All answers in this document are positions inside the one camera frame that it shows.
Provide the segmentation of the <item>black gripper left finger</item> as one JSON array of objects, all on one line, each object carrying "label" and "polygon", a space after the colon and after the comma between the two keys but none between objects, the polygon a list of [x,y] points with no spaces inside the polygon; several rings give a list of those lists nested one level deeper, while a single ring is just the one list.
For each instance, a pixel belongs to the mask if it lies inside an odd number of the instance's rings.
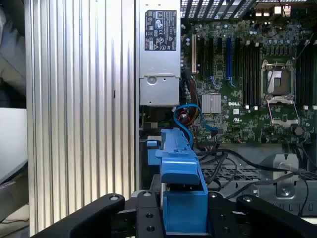
[{"label": "black gripper left finger", "polygon": [[126,200],[110,193],[34,235],[36,238],[162,238],[155,193],[141,190]]}]

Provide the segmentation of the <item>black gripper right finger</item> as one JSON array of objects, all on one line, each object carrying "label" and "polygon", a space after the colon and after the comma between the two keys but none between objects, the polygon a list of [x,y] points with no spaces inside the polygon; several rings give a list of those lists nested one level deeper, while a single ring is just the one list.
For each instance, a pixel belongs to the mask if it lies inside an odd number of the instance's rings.
[{"label": "black gripper right finger", "polygon": [[208,222],[212,238],[315,238],[317,226],[253,195],[231,202],[209,193]]}]

